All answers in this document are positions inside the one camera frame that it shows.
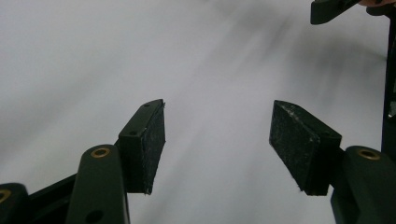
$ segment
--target brass insert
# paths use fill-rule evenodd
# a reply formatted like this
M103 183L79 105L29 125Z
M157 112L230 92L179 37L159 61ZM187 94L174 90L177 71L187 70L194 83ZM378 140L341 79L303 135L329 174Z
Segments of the brass insert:
M371 150L367 150L367 149L360 149L358 151L358 154L367 159L367 160L371 160L371 161L379 161L379 159L381 159L381 157L379 156L378 153L373 152Z
M5 201L11 195L11 190L9 189L0 189L0 203Z
M96 159L99 159L99 158L103 158L103 157L107 156L109 153L110 153L110 149L108 149L106 147L100 147L100 148L97 148L96 150L94 150L91 153L91 156Z

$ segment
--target rubber gripper pad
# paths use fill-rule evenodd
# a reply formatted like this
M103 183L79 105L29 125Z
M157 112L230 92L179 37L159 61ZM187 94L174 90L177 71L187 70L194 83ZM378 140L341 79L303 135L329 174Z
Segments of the rubber gripper pad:
M274 102L270 144L307 195L327 194L329 158L340 143L339 133L303 108Z

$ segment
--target brass screw hole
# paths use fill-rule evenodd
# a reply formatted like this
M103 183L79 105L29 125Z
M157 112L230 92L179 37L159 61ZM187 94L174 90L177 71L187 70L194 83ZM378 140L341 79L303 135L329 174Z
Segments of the brass screw hole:
M358 151L358 154L367 159L367 160L371 160L371 161L379 161L379 159L381 159L381 157L378 155L378 153L375 153L373 151L367 150L367 149L360 149Z
M4 202L9 196L11 196L11 190L0 189L0 203Z
M94 150L91 153L91 156L96 159L99 159L99 158L103 158L103 157L107 156L109 153L110 153L110 149L108 149L106 147L100 147L100 148L97 148L96 150Z

